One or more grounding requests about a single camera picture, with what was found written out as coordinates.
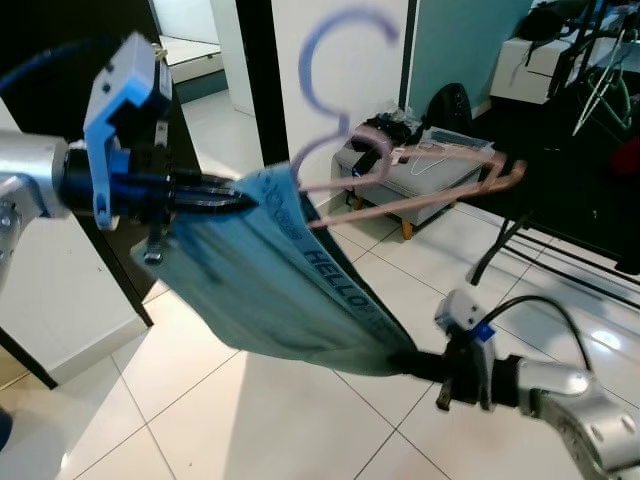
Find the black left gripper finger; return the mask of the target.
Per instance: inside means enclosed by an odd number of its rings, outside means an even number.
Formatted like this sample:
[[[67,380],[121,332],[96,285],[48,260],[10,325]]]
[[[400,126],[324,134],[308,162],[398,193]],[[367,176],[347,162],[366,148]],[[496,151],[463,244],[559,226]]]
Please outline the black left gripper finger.
[[[174,198],[250,198],[229,178],[184,178],[174,180]]]
[[[177,192],[175,212],[241,212],[255,209],[256,201],[241,192]]]

